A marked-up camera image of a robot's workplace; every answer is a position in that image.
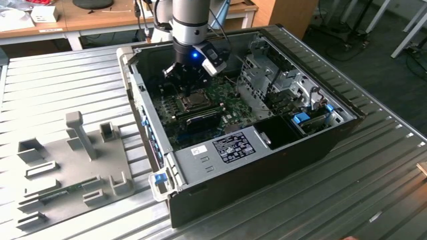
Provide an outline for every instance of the wooden desk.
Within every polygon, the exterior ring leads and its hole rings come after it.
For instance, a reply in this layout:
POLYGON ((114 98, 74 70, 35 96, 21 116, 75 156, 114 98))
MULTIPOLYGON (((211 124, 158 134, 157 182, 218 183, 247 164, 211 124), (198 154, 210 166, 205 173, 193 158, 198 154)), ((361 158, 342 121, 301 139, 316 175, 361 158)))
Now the wooden desk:
MULTIPOLYGON (((115 0, 111 9, 110 7, 99 9, 91 14, 89 14, 90 10, 77 7, 73 0, 59 0, 58 6, 61 13, 63 13, 58 23, 38 23, 37 27, 21 29, 17 32, 11 31, 14 33, 0 32, 0 45, 67 38, 73 50, 82 50, 81 36, 139 29, 133 0, 115 0), (39 28, 63 28, 65 32, 43 34, 43 32, 39 32, 39 28)), ((243 18, 242 28, 250 28, 257 10, 255 5, 234 4, 230 6, 227 19, 243 18)), ((141 26, 145 28, 143 18, 141 22, 141 26)), ((147 18, 147 25, 150 28, 154 27, 153 17, 147 18)))
MULTIPOLYGON (((55 3, 55 6, 59 13, 58 22, 34 23, 35 27, 23 28, 13 31, 3 31, 0 32, 0 39, 23 37, 23 36, 31 37, 35 35, 51 35, 51 34, 57 34, 62 37, 47 38, 46 40, 55 39, 55 38, 65 38, 65 32, 67 32, 67 22, 66 22, 63 2, 58 1, 55 3)), ((11 43, 23 43, 23 42, 33 42, 33 41, 19 41, 19 42, 11 42, 11 43)))
POLYGON ((259 7, 254 27, 282 24, 302 39, 320 0, 253 0, 259 7))

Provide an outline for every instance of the cardboard box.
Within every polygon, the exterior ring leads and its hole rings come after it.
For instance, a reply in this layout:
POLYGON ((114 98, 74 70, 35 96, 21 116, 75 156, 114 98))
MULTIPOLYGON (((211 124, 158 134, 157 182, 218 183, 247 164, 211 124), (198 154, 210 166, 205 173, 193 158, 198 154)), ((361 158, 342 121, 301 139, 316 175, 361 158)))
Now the cardboard box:
POLYGON ((31 12, 31 18, 35 23, 57 23, 59 11, 55 6, 35 6, 31 12))

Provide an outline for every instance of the black cable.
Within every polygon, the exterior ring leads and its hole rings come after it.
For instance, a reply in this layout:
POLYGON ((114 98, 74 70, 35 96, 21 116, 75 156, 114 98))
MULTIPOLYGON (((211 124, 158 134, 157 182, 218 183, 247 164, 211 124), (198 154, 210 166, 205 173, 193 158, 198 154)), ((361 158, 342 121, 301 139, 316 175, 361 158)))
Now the black cable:
POLYGON ((322 15, 321 1, 322 0, 318 1, 320 15, 321 15, 321 18, 322 18, 322 24, 326 24, 326 20, 325 20, 324 15, 322 15))
POLYGON ((98 36, 91 37, 91 36, 86 36, 89 39, 98 39, 102 36, 102 34, 98 34, 98 36))
POLYGON ((151 12, 153 16, 155 16, 155 13, 154 13, 154 10, 153 10, 153 5, 149 2, 147 2, 147 6, 149 6, 149 9, 150 9, 150 12, 151 12))
POLYGON ((161 2, 161 0, 157 0, 157 1, 154 2, 154 13, 153 13, 153 15, 154 15, 154 24, 157 24, 157 25, 159 25, 159 20, 158 20, 158 6, 159 6, 159 2, 161 2))
MULTIPOLYGON (((250 66, 249 66, 249 64, 246 63, 246 61, 243 61, 243 59, 238 56, 238 54, 234 53, 233 42, 230 41, 230 38, 229 38, 229 36, 227 36, 227 34, 226 34, 226 31, 225 31, 225 28, 223 28, 223 26, 222 26, 222 24, 221 24, 221 21, 219 21, 219 19, 217 18, 213 10, 209 9, 209 11, 211 12, 211 14, 213 14, 213 16, 214 16, 214 18, 215 18, 215 21, 217 21, 217 23, 218 23, 218 25, 219 25, 222 34, 223 34, 223 36, 225 36, 225 38, 226 38, 226 40, 227 40, 227 42, 229 42, 229 45, 230 45, 230 53, 235 56, 237 59, 239 59, 239 61, 243 63, 243 65, 245 65, 247 68, 250 68, 250 66)), ((211 30, 214 31, 215 35, 221 37, 221 35, 219 35, 219 34, 217 33, 217 31, 214 30, 214 28, 211 28, 211 30)))
POLYGON ((336 61, 340 61, 340 62, 348 62, 348 61, 353 60, 353 59, 364 52, 364 50, 365 50, 365 49, 362 48, 362 49, 356 53, 356 55, 353 55, 352 57, 345 58, 345 59, 340 59, 340 58, 334 57, 334 56, 332 55, 332 53, 330 53, 330 50, 333 49, 333 47, 338 46, 340 44, 344 44, 344 42, 334 43, 333 45, 330 45, 330 46, 325 49, 326 55, 328 55, 332 59, 334 59, 336 61))
POLYGON ((141 10, 142 10, 142 18, 145 19, 145 26, 146 26, 146 29, 149 29, 146 12, 145 12, 145 8, 143 8, 143 1, 142 0, 139 0, 139 4, 141 4, 141 10))
POLYGON ((139 28, 139 30, 137 30, 137 31, 138 31, 138 34, 139 34, 141 41, 143 41, 145 40, 145 31, 143 31, 143 28, 142 28, 141 17, 138 16, 137 19, 138 19, 138 28, 139 28))

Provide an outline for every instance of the desk leg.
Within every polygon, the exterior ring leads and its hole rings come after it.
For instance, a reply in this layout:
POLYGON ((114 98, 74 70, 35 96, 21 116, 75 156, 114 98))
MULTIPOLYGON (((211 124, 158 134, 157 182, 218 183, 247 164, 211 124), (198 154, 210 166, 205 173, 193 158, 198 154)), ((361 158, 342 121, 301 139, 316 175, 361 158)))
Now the desk leg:
POLYGON ((81 32, 69 31, 65 32, 66 38, 69 39, 71 49, 74 51, 83 50, 82 42, 81 42, 81 32))
POLYGON ((243 18, 243 24, 242 24, 243 29, 249 29, 253 27, 254 16, 255 16, 255 11, 246 12, 246 16, 243 18))
POLYGON ((386 12, 386 9, 388 9, 389 4, 392 3, 392 1, 393 0, 386 0, 385 3, 382 4, 376 17, 374 17, 370 25, 368 26, 368 29, 366 29, 366 33, 368 34, 373 31, 373 29, 376 28, 377 24, 380 23, 380 20, 384 17, 384 14, 386 12))
POLYGON ((424 4, 424 6, 421 7, 421 9, 418 10, 416 16, 413 17, 412 21, 409 22, 409 24, 406 25, 406 28, 404 29, 404 32, 409 32, 414 23, 417 22, 417 20, 421 18, 421 15, 424 14, 424 12, 426 11, 427 8, 427 2, 424 4))
POLYGON ((406 36, 405 40, 402 41, 401 45, 398 46, 398 48, 396 49, 394 53, 392 54, 393 58, 397 58, 400 53, 402 52, 404 48, 409 45, 412 39, 414 38, 416 34, 418 33, 418 31, 421 30, 421 28, 424 27, 425 23, 427 22, 427 12, 425 14, 425 16, 422 17, 422 19, 420 20, 418 24, 416 25, 413 31, 409 33, 409 35, 406 36))
POLYGON ((328 17, 326 17, 326 20, 325 20, 325 25, 329 25, 329 24, 330 24, 330 21, 332 21, 332 19, 333 19, 333 17, 334 17, 337 8, 340 7, 341 1, 342 1, 342 0, 334 0, 332 10, 330 10, 330 12, 328 13, 328 17))
POLYGON ((349 17, 350 17, 350 14, 353 14, 354 8, 356 8, 356 6, 357 6, 357 3, 358 3, 358 0, 352 0, 352 3, 350 3, 350 5, 349 5, 349 7, 348 7, 345 16, 342 16, 342 18, 341 18, 341 22, 342 22, 342 23, 346 23, 346 22, 348 22, 349 17))

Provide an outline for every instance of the open computer tower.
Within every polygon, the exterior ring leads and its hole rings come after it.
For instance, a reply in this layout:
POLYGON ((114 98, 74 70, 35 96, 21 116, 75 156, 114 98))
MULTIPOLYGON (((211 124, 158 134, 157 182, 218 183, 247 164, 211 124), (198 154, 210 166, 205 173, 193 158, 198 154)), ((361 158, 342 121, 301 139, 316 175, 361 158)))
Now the open computer tower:
MULTIPOLYGON (((229 34, 245 63, 231 55, 226 71, 190 95, 163 76, 173 43, 133 47, 129 94, 154 198, 167 201, 174 228, 320 161, 366 117, 275 28, 229 34)), ((221 37, 210 41, 230 48, 221 37)))

